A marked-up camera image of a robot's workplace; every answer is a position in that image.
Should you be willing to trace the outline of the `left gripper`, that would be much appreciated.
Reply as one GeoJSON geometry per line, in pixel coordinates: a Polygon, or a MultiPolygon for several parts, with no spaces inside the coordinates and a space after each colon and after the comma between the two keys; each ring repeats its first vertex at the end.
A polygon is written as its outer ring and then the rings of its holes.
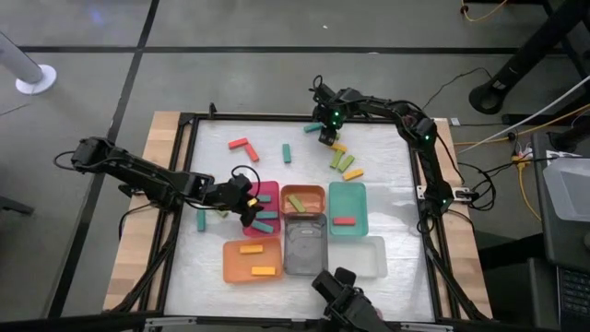
{"type": "Polygon", "coordinates": [[[241,214],[242,226],[250,227],[257,214],[264,210],[258,199],[250,193],[252,188],[253,184],[243,174],[232,176],[226,183],[214,184],[213,206],[241,214]]]}

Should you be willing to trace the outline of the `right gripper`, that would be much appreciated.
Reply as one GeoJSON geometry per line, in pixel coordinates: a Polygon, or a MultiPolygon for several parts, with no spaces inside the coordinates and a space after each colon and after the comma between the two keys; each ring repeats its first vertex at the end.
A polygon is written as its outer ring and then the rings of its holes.
{"type": "Polygon", "coordinates": [[[332,146],[336,141],[337,130],[342,127],[346,119],[346,114],[341,110],[340,95],[328,97],[314,94],[313,100],[316,102],[313,120],[325,126],[320,131],[318,141],[326,146],[332,146]]]}

